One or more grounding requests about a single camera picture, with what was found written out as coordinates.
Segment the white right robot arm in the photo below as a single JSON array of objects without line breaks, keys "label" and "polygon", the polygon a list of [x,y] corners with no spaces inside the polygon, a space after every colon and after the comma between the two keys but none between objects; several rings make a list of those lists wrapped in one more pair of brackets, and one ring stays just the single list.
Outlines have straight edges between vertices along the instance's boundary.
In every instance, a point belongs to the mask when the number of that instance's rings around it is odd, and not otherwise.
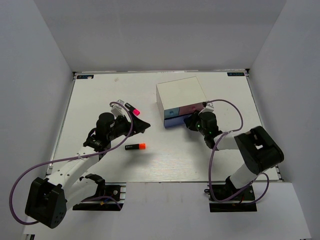
[{"label": "white right robot arm", "polygon": [[212,150],[238,150],[243,164],[225,181],[226,195],[236,200],[244,193],[244,187],[260,174],[283,162],[284,153],[262,126],[234,135],[224,133],[218,127],[216,115],[196,110],[184,119],[185,126],[199,132],[205,144]]}]

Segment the orange highlighter marker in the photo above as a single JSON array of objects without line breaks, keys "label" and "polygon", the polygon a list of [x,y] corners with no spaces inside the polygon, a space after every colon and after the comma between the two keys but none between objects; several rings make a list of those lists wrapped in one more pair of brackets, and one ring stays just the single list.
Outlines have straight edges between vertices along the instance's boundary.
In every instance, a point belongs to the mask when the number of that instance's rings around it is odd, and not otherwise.
[{"label": "orange highlighter marker", "polygon": [[126,151],[145,150],[145,149],[146,149],[146,144],[145,143],[136,143],[136,144],[125,145],[125,150]]}]

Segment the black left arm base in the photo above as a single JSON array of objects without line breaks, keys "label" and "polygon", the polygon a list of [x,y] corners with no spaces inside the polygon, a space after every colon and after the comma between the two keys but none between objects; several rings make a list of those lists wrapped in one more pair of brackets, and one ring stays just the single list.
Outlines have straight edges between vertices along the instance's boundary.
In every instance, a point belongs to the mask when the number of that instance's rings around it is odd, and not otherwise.
[{"label": "black left arm base", "polygon": [[119,212],[126,197],[126,183],[106,183],[94,196],[75,205],[73,211]]}]

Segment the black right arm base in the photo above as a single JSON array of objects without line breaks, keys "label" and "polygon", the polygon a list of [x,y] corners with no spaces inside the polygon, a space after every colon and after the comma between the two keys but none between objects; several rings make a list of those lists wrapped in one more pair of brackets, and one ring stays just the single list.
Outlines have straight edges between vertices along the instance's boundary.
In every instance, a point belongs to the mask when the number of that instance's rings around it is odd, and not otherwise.
[{"label": "black right arm base", "polygon": [[209,211],[211,213],[250,213],[257,212],[256,203],[252,203],[256,200],[256,196],[252,186],[243,190],[240,194],[234,198],[223,201],[230,197],[233,193],[230,189],[226,188],[225,184],[213,184],[212,190],[214,196],[218,201],[212,197],[209,187],[204,190],[204,193],[208,195],[209,199]]}]

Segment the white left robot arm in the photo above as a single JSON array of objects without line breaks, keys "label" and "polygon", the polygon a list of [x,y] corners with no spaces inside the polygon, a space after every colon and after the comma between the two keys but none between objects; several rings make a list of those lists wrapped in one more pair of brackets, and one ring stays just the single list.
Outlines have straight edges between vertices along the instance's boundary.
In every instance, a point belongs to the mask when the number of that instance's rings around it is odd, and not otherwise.
[{"label": "white left robot arm", "polygon": [[48,177],[38,177],[31,183],[26,215],[54,229],[73,206],[87,198],[103,198],[105,180],[97,174],[88,173],[88,169],[103,158],[106,150],[111,149],[113,140],[144,133],[151,126],[133,113],[129,115],[132,121],[124,115],[100,114],[96,127],[89,132],[76,159],[67,161]]}]

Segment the white pastel drawer box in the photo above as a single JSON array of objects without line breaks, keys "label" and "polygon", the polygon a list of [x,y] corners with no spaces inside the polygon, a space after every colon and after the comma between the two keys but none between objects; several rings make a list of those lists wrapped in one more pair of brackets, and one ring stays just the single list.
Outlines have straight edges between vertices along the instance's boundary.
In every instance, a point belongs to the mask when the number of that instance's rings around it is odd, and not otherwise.
[{"label": "white pastel drawer box", "polygon": [[207,97],[197,77],[156,85],[156,103],[165,128],[184,123],[194,111],[201,111]]}]

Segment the left corner logo sticker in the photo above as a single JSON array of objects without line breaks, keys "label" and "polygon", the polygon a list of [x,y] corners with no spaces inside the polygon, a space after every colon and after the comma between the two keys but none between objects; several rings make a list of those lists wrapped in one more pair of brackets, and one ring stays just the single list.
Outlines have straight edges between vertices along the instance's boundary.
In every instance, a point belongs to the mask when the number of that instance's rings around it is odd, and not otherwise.
[{"label": "left corner logo sticker", "polygon": [[93,74],[85,74],[85,75],[77,75],[76,79],[86,80],[86,79],[93,79]]}]

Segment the right corner logo sticker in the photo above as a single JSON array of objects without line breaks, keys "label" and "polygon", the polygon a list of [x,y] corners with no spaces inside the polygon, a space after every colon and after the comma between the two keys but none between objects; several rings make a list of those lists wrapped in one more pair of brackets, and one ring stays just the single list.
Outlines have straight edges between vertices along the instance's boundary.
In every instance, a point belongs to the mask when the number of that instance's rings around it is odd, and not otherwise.
[{"label": "right corner logo sticker", "polygon": [[229,77],[244,77],[245,73],[244,72],[227,72],[227,75]]}]

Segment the corner logo sticker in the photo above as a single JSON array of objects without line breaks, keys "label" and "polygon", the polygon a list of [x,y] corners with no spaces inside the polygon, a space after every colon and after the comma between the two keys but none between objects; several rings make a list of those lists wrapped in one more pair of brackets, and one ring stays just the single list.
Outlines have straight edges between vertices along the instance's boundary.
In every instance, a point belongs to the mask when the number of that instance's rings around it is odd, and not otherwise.
[{"label": "corner logo sticker", "polygon": [[229,77],[244,77],[245,73],[244,72],[227,72],[227,75]]},{"label": "corner logo sticker", "polygon": [[77,75],[76,79],[86,80],[86,79],[93,79],[93,74],[85,74],[85,75]]}]

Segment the pink highlighter marker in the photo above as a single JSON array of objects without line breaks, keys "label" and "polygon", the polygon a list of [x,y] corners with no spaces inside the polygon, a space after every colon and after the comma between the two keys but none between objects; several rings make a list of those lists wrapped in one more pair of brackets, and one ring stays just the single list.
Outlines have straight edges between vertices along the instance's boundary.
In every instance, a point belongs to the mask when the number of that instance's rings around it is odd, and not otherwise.
[{"label": "pink highlighter marker", "polygon": [[134,106],[132,106],[129,103],[125,103],[125,107],[132,112],[135,116],[139,116],[140,115],[140,111],[138,109],[136,109]]}]

